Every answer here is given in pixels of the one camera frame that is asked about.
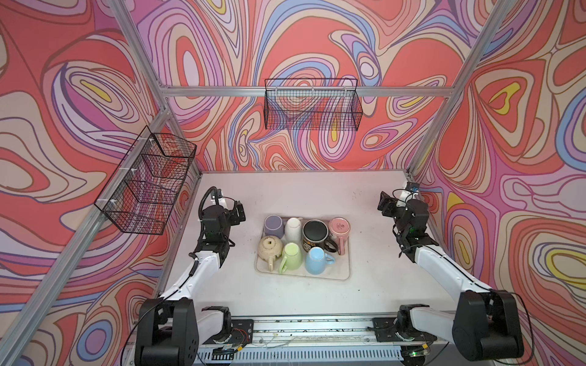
white table surface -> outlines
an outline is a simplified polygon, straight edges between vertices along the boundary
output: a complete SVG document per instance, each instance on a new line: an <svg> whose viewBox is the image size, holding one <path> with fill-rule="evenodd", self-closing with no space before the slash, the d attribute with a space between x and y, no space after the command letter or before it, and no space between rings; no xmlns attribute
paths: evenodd
<svg viewBox="0 0 586 366"><path fill-rule="evenodd" d="M240 200L246 221L233 226L236 246L204 290L197 307L228 306L233 316L368 314L396 312L402 304L424 303L455 310L456 303L423 269L400 252L393 219L378 211L380 191L404 187L402 171L206 173L169 275L167 288L192 259L199 236L197 206L210 186ZM347 281L259 273L256 249L266 216L341 216L350 222L352 274Z"/></svg>

vent grille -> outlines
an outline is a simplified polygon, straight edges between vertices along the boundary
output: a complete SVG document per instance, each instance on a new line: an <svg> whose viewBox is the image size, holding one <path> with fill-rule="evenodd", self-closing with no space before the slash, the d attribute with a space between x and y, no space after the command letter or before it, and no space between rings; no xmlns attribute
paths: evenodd
<svg viewBox="0 0 586 366"><path fill-rule="evenodd" d="M199 355L207 364L222 363L229 358L212 357L210 348L200 348ZM279 347L244 348L234 355L233 363L271 362L357 362L357 361L402 361L401 346L353 346L353 347Z"/></svg>

pink mug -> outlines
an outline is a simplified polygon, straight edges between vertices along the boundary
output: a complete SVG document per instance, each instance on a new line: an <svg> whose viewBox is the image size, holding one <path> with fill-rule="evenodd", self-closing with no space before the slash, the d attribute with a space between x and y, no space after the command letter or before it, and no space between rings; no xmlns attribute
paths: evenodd
<svg viewBox="0 0 586 366"><path fill-rule="evenodd" d="M330 220L330 233L333 239L338 239L338 254L344 255L348 242L348 235L350 235L350 223L342 217L336 217Z"/></svg>

mug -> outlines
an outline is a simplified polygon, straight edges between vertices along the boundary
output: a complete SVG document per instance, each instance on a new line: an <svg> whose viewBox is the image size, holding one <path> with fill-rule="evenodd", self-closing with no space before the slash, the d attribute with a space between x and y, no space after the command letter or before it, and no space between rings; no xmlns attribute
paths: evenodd
<svg viewBox="0 0 586 366"><path fill-rule="evenodd" d="M305 269L312 275L322 273L327 265L334 264L336 259L324 252L320 247L313 247L305 257Z"/></svg>
<svg viewBox="0 0 586 366"><path fill-rule="evenodd" d="M283 248L283 256L281 265L279 266L279 273L285 272L287 269L294 270L301 267L303 263L303 255L301 249L294 242L290 242Z"/></svg>
<svg viewBox="0 0 586 366"><path fill-rule="evenodd" d="M309 220L303 225L303 249L309 252L314 247L331 253L338 251L338 245L329 237L328 226L321 220Z"/></svg>
<svg viewBox="0 0 586 366"><path fill-rule="evenodd" d="M279 239L282 238L285 235L283 219L277 215L270 215L264 219L264 235L274 235Z"/></svg>
<svg viewBox="0 0 586 366"><path fill-rule="evenodd" d="M329 229L332 239L338 239L338 254L344 255L348 235L350 235L350 223L343 217L336 217L330 221Z"/></svg>
<svg viewBox="0 0 586 366"><path fill-rule="evenodd" d="M297 245L301 245L301 236L301 219L291 217L285 225L285 238L287 238L287 242L294 242Z"/></svg>
<svg viewBox="0 0 586 366"><path fill-rule="evenodd" d="M276 236L269 235L262 239L258 243L257 254L263 261L268 262L268 270L272 272L275 265L275 260L281 256L283 250L283 243L281 239Z"/></svg>

light blue mug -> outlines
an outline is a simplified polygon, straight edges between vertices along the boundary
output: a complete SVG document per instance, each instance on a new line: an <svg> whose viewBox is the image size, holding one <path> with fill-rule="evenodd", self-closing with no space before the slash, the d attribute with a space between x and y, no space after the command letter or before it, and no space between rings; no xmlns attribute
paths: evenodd
<svg viewBox="0 0 586 366"><path fill-rule="evenodd" d="M335 262L336 259L324 252L322 248L313 247L305 257L305 269L312 275L319 275L326 269L327 265Z"/></svg>

